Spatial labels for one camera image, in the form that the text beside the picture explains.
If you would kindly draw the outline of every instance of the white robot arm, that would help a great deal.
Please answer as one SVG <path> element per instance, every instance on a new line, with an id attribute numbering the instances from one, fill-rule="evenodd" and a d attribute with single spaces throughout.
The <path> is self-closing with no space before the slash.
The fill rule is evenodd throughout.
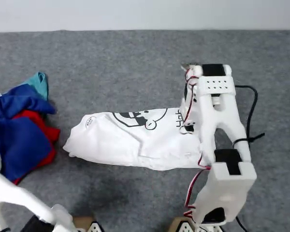
<path id="1" fill-rule="evenodd" d="M 22 232 L 86 232 L 74 226 L 72 216 L 63 206 L 56 204 L 52 208 L 48 207 L 32 193 L 15 186 L 0 174 L 0 232 L 8 232 L 11 230 L 1 214 L 3 203 L 21 205 L 34 213 L 35 216 L 26 224 Z M 93 222 L 88 231 L 101 232 L 102 230 L 98 223 Z"/>
<path id="2" fill-rule="evenodd" d="M 209 170 L 206 185 L 199 192 L 190 213 L 196 231 L 221 231 L 219 225 L 235 219 L 257 178 L 251 163 L 247 135 L 240 121 L 232 70 L 229 65 L 190 65 L 180 112 L 181 130 L 201 141 L 203 167 Z M 216 150 L 214 134 L 224 130 L 234 149 Z"/>

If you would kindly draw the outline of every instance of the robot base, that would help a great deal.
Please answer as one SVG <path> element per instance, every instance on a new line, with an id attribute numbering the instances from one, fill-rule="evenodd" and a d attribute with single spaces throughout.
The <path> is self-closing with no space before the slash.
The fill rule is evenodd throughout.
<path id="1" fill-rule="evenodd" d="M 219 226 L 206 226 L 201 225 L 199 228 L 195 229 L 191 219 L 188 217 L 176 217 L 168 232 L 223 232 Z"/>

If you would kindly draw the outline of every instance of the red cloth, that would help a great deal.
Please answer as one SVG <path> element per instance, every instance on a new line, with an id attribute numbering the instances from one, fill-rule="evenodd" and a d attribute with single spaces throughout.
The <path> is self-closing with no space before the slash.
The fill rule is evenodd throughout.
<path id="1" fill-rule="evenodd" d="M 31 121 L 33 121 L 40 129 L 41 131 L 45 134 L 45 136 L 48 138 L 52 150 L 51 152 L 47 155 L 47 157 L 45 159 L 43 159 L 37 167 L 33 168 L 32 171 L 34 169 L 37 169 L 39 167 L 45 166 L 49 163 L 51 163 L 55 157 L 56 151 L 54 149 L 53 143 L 56 142 L 59 138 L 59 134 L 60 134 L 60 130 L 57 128 L 53 128 L 53 127 L 47 127 L 44 124 L 43 119 L 41 118 L 41 116 L 39 115 L 39 113 L 31 111 L 31 110 L 24 110 L 22 112 L 20 112 L 19 114 L 15 115 L 13 118 L 19 118 L 19 117 L 28 117 Z M 16 179 L 15 181 L 13 181 L 14 184 L 18 185 L 19 182 L 23 179 L 19 178 Z"/>

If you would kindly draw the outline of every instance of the teal cloth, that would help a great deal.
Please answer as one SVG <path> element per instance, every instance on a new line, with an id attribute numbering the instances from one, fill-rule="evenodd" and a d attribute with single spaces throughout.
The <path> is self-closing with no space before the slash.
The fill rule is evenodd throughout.
<path id="1" fill-rule="evenodd" d="M 47 101 L 48 99 L 48 83 L 47 77 L 43 72 L 37 72 L 34 76 L 30 77 L 23 84 L 29 84 L 41 95 L 41 97 Z"/>

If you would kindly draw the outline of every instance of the black cable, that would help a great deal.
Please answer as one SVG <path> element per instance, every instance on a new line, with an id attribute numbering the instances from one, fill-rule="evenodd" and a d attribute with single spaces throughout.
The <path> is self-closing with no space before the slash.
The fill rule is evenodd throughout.
<path id="1" fill-rule="evenodd" d="M 248 230 L 245 228 L 245 226 L 243 226 L 243 224 L 241 223 L 241 221 L 238 218 L 238 216 L 236 216 L 235 219 L 236 219 L 237 223 L 240 225 L 240 227 L 243 229 L 243 231 L 248 232 Z"/>
<path id="2" fill-rule="evenodd" d="M 226 232 L 222 226 L 219 227 L 222 232 Z"/>
<path id="3" fill-rule="evenodd" d="M 206 229 L 204 229 L 203 227 L 200 226 L 200 228 L 201 228 L 202 230 L 204 230 L 205 232 L 208 232 L 208 231 L 207 231 Z"/>
<path id="4" fill-rule="evenodd" d="M 249 89 L 251 89 L 254 92 L 254 100 L 253 100 L 253 103 L 251 105 L 250 112 L 249 112 L 249 115 L 248 115 L 248 118 L 247 118 L 246 138 L 242 138 L 242 139 L 235 140 L 233 142 L 233 147 L 239 141 L 247 141 L 248 144 L 250 144 L 253 141 L 255 141 L 256 139 L 259 139 L 259 138 L 265 136 L 265 133 L 261 133 L 261 134 L 255 136 L 255 137 L 250 137 L 250 123 L 251 123 L 251 118 L 252 118 L 252 114 L 253 114 L 253 112 L 255 110 L 257 101 L 258 101 L 258 92 L 257 92 L 257 90 L 254 87 L 252 87 L 252 86 L 239 86 L 239 85 L 236 85 L 235 87 L 236 88 L 249 88 Z M 241 223 L 241 221 L 238 218 L 238 216 L 236 216 L 235 219 L 236 219 L 237 223 L 239 224 L 239 226 L 243 229 L 243 231 L 248 232 L 248 230 L 245 228 L 245 226 L 243 226 L 243 224 Z"/>
<path id="5" fill-rule="evenodd" d="M 257 104 L 257 101 L 258 101 L 258 92 L 252 86 L 236 85 L 235 87 L 236 88 L 249 88 L 249 89 L 251 89 L 254 92 L 254 100 L 253 100 L 253 103 L 252 103 L 251 108 L 250 108 L 250 112 L 249 112 L 249 115 L 248 115 L 248 118 L 247 118 L 247 125 L 246 125 L 246 135 L 247 135 L 247 138 L 249 138 L 250 137 L 250 122 L 251 122 L 252 114 L 253 114 L 253 112 L 255 110 L 255 107 L 256 107 L 256 104 Z"/>

